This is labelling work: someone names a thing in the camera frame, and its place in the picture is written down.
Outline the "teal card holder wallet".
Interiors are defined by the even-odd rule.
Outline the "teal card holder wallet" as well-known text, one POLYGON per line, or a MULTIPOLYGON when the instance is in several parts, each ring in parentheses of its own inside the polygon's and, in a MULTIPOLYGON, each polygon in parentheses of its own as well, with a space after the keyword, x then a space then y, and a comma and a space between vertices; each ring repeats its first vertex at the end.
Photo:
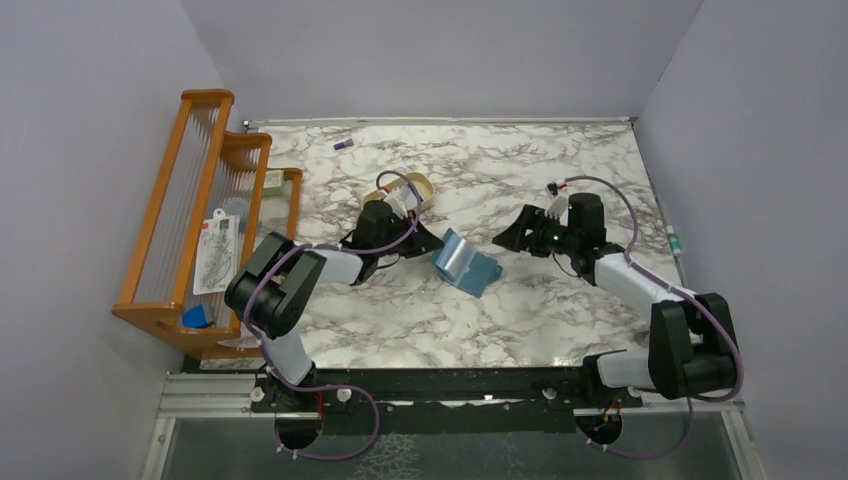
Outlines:
POLYGON ((435 250, 430 263, 448 284, 475 298, 497 282, 503 267, 493 257, 479 252, 453 229, 442 237, 443 246, 435 250))

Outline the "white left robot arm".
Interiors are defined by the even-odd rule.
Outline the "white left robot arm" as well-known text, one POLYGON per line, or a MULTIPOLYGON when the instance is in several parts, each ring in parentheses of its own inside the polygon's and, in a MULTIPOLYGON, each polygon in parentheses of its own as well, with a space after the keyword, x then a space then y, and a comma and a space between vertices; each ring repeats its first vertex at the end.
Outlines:
POLYGON ((385 256, 415 258, 443 246, 417 213, 397 213, 389 203, 372 200, 337 246, 267 235, 230 281, 224 302, 257 339, 271 374, 281 378, 275 392, 279 401, 302 410, 313 401, 315 386, 307 377, 313 361, 296 325, 315 287, 361 285, 385 256))

